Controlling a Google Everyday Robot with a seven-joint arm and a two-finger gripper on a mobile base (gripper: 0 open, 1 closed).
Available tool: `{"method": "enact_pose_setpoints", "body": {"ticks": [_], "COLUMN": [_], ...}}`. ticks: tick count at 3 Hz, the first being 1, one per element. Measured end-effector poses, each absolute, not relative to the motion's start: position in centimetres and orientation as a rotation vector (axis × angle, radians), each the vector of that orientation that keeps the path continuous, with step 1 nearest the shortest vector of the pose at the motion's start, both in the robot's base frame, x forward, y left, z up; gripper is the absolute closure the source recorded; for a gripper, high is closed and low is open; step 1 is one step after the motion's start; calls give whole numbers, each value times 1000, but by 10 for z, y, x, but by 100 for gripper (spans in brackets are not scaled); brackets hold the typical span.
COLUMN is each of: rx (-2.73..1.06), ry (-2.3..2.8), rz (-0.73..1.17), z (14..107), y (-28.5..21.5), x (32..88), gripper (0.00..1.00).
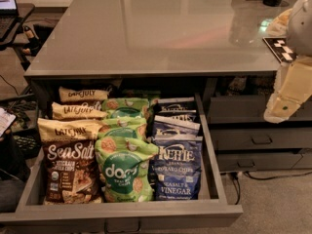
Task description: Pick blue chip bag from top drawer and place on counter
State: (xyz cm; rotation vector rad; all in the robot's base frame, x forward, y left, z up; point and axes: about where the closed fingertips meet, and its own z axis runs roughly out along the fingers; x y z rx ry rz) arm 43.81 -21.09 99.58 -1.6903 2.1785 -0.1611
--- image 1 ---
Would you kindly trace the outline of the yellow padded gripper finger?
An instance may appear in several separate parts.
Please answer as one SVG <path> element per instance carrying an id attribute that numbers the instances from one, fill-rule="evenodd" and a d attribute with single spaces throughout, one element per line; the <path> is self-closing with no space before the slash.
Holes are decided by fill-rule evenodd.
<path id="1" fill-rule="evenodd" d="M 277 70 L 274 92 L 267 102 L 264 120 L 287 121 L 312 96 L 312 58 L 298 56 L 291 63 L 282 62 Z"/>

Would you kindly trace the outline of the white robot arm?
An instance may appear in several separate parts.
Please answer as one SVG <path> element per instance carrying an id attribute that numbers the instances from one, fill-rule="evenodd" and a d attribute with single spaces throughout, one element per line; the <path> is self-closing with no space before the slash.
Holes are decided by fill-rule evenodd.
<path id="1" fill-rule="evenodd" d="M 265 121 L 278 124 L 312 96 L 312 0 L 296 0 L 274 23 L 284 27 L 287 45 L 296 53 L 291 63 L 280 64 L 263 114 Z"/>

